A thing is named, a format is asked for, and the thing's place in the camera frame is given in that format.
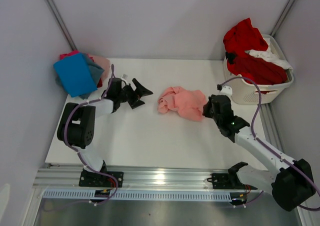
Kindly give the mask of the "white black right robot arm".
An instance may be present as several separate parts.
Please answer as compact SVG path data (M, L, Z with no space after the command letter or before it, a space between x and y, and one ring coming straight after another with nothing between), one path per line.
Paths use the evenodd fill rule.
M248 163L238 163L238 168L227 176L231 187L254 186L272 195L275 202L288 212L319 194L310 164L304 159L295 160L260 139L251 124L234 115L228 96L211 95L203 107L203 115L213 119L224 137L247 150L266 168L259 170Z

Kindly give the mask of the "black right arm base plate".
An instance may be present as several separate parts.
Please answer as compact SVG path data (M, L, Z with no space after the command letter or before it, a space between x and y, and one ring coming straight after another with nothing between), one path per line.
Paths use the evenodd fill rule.
M206 179L215 190L256 190L254 186L245 186L235 173L212 173Z

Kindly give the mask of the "salmon pink t shirt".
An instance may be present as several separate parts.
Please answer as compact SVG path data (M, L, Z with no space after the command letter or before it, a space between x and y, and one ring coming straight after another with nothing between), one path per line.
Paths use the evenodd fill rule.
M174 86L165 89L157 103L157 111L161 114L172 111L183 119L201 122L207 98L201 90L187 90L181 86Z

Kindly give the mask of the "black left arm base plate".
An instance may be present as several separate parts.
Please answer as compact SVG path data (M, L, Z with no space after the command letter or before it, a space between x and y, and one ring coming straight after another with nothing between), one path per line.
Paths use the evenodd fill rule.
M123 185L124 173L122 171L109 171L107 173L118 180L118 187L121 188ZM115 188L116 182L110 177L83 169L80 174L78 186L87 188Z

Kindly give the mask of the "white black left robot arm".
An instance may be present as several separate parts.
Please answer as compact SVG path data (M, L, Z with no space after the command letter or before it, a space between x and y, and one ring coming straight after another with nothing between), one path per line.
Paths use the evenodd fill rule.
M91 173L90 180L96 186L101 187L108 181L108 174L103 171L105 162L92 145L96 119L115 113L122 103L136 109L145 104L143 97L152 94L136 78L129 83L123 77L113 77L98 99L80 104L70 102L64 107L57 138L76 153L84 170Z

